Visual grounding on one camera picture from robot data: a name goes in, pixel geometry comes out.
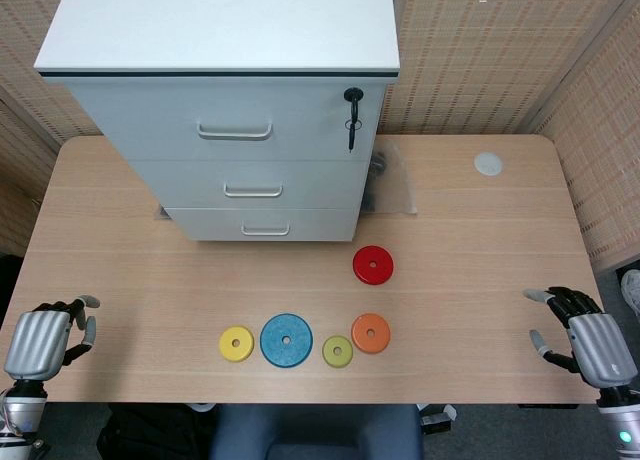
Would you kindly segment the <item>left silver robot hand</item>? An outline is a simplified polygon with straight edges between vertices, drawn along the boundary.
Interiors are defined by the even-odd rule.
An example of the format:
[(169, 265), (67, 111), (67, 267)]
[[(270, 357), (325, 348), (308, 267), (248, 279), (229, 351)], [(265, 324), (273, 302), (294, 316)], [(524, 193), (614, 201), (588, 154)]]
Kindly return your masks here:
[(96, 319), (85, 310), (100, 307), (91, 295), (71, 303), (43, 303), (23, 313), (16, 325), (4, 371), (17, 381), (48, 381), (63, 366), (89, 352), (96, 340)]

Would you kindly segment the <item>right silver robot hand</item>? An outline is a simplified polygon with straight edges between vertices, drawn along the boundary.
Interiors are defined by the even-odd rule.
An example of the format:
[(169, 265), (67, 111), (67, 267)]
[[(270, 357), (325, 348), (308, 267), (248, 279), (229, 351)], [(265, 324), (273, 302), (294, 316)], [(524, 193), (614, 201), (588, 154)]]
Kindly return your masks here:
[(566, 331), (572, 353), (558, 354), (542, 335), (531, 330), (529, 336), (537, 354), (545, 361), (571, 373), (596, 389), (627, 387), (638, 369), (615, 319), (603, 312), (587, 294), (568, 287), (546, 290), (526, 289), (525, 298), (542, 303)]

